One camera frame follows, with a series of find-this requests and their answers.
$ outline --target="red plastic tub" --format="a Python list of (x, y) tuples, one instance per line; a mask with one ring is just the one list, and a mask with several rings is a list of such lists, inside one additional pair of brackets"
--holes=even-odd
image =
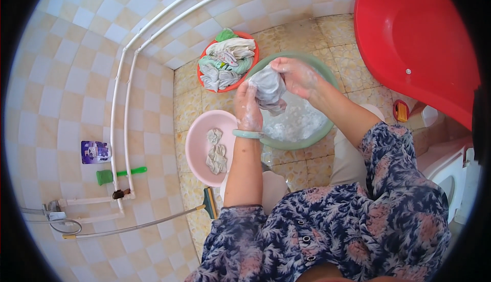
[[(250, 34), (244, 33), (242, 31), (234, 31), (234, 33), (237, 36), (239, 36), (241, 38), (244, 38), (244, 39), (254, 39)], [(201, 56), (199, 58), (201, 59), (201, 58), (203, 58), (203, 56), (206, 56), (206, 49), (208, 48), (208, 46), (210, 46), (210, 45), (212, 45), (212, 44), (214, 44), (216, 42), (217, 42), (216, 40), (213, 40), (212, 42), (210, 42), (210, 44), (208, 44), (205, 47), (205, 50), (203, 51), (203, 53), (201, 54)], [(257, 46), (257, 42), (256, 41), (254, 41), (254, 43), (256, 44), (256, 49), (254, 50), (254, 59), (252, 60), (252, 65), (250, 66), (249, 70), (235, 84), (232, 84), (232, 85), (228, 86), (224, 90), (218, 89), (218, 93), (228, 92), (228, 91), (237, 89), (240, 86), (240, 84), (242, 84), (242, 82), (244, 80), (246, 80), (246, 76), (247, 76), (247, 74), (249, 74), (249, 71), (252, 68), (254, 68), (254, 66), (259, 62), (259, 47)], [(201, 76), (203, 75), (203, 73), (201, 73), (201, 71), (199, 70), (199, 64), (198, 64), (198, 72), (197, 72), (197, 75), (198, 75), (198, 81), (199, 81), (199, 83), (204, 87), (203, 81), (201, 80)]]
[(451, 0), (356, 0), (354, 33), (375, 79), (471, 130), (479, 71)]

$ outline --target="leg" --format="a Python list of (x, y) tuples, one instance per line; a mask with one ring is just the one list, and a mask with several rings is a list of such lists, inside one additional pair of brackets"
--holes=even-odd
[[(382, 121), (384, 115), (375, 106), (362, 104), (361, 107), (376, 114)], [(367, 170), (365, 161), (359, 151), (346, 139), (341, 131), (337, 131), (334, 138), (334, 163), (329, 185), (352, 184), (359, 182), (361, 187), (366, 187)]]

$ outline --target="blue floral shirt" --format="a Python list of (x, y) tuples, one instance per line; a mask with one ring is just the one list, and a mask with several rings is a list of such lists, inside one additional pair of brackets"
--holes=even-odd
[(376, 124), (359, 151), (369, 193), (359, 183), (304, 189), (268, 216), (260, 205), (222, 208), (186, 281), (295, 281), (326, 262), (355, 281), (429, 280), (450, 241), (445, 193), (418, 171), (402, 126)]

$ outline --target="green bangle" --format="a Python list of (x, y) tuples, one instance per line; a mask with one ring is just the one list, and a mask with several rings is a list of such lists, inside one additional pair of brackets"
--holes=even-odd
[(263, 132), (249, 132), (249, 131), (242, 131), (238, 129), (234, 129), (232, 131), (232, 134), (236, 137), (250, 138), (250, 139), (263, 139), (265, 136)]

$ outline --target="green cloth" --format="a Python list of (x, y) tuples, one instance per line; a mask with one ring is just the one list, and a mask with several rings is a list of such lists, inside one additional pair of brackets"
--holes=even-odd
[(247, 57), (244, 59), (237, 59), (238, 66), (232, 67), (229, 64), (224, 63), (221, 60), (219, 60), (213, 56), (206, 55), (206, 56), (203, 56), (203, 58), (201, 58), (200, 60), (198, 60), (198, 64), (201, 67), (201, 66), (204, 66), (205, 64), (209, 63), (213, 67), (217, 68), (218, 70), (228, 70), (228, 71), (232, 71), (232, 72), (235, 72), (235, 73), (240, 75), (240, 74), (244, 74), (245, 72), (247, 72), (250, 69), (250, 67), (252, 65), (252, 59), (253, 59), (253, 57)]
[(230, 28), (224, 28), (221, 32), (218, 33), (215, 40), (217, 42), (225, 41), (231, 38), (237, 38), (237, 36)]

